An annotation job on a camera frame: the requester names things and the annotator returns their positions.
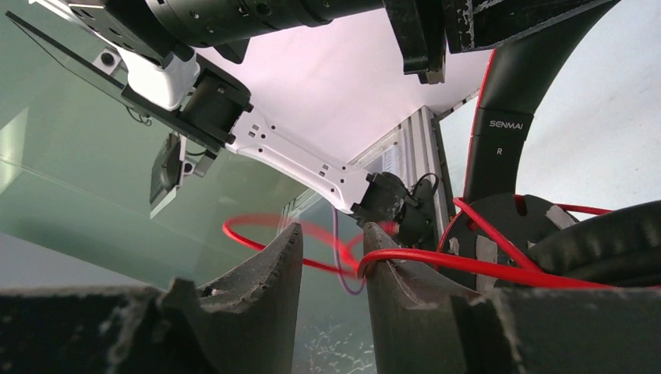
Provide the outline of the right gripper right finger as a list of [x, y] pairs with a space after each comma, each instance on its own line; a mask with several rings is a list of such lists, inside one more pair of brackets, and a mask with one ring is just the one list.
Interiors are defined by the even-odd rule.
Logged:
[[604, 290], [477, 292], [418, 261], [366, 271], [381, 373], [657, 373], [660, 224], [584, 221], [530, 249]]

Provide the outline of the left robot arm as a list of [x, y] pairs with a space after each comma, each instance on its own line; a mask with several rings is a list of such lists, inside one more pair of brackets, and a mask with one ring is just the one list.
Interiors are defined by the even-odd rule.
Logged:
[[388, 173], [332, 164], [273, 129], [249, 124], [249, 89], [196, 53], [213, 48], [241, 63], [252, 37], [384, 9], [404, 71], [423, 84], [444, 80], [448, 52], [475, 51], [475, 15], [488, 9], [487, 48], [532, 43], [555, 30], [574, 39], [611, 1], [45, 1], [50, 12], [113, 47], [128, 71], [121, 98], [174, 133], [155, 168], [150, 198], [159, 212], [187, 174], [204, 175], [225, 149], [262, 162], [318, 192], [359, 225], [394, 222], [396, 239], [420, 245], [438, 236], [434, 188], [406, 189]]

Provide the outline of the red headphones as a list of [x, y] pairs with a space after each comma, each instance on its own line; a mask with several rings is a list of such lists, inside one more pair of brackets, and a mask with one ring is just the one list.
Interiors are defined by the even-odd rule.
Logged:
[[443, 251], [660, 286], [660, 4], [587, 9], [494, 48]]

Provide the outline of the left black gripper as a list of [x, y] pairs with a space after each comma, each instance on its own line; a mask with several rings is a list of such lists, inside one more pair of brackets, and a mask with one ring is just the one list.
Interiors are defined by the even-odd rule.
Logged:
[[390, 0], [383, 4], [401, 52], [403, 73], [434, 85], [445, 82], [447, 43], [453, 54], [493, 49], [615, 2]]

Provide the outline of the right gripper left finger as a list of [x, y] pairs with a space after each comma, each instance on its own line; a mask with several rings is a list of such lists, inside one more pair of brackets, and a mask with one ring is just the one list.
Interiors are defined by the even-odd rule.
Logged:
[[4, 288], [4, 373], [289, 373], [303, 234], [203, 286]]

